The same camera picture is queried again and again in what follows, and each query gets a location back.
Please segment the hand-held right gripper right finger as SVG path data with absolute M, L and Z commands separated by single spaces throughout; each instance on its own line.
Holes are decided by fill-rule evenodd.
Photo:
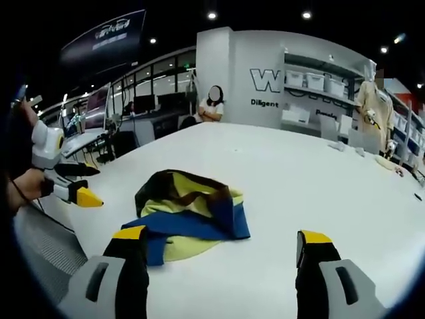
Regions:
M 382 318 L 375 283 L 323 233 L 297 232 L 298 318 Z

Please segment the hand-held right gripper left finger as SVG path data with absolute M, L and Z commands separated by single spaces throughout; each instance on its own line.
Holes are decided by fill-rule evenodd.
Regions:
M 102 255 L 93 256 L 70 278 L 58 305 L 65 318 L 146 318 L 147 227 L 115 233 Z

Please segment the person's left hand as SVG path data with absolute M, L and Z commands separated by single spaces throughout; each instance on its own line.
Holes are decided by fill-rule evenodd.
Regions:
M 42 185 L 45 180 L 43 171 L 31 168 L 23 175 L 7 182 L 7 202 L 13 215 L 20 208 L 43 197 Z

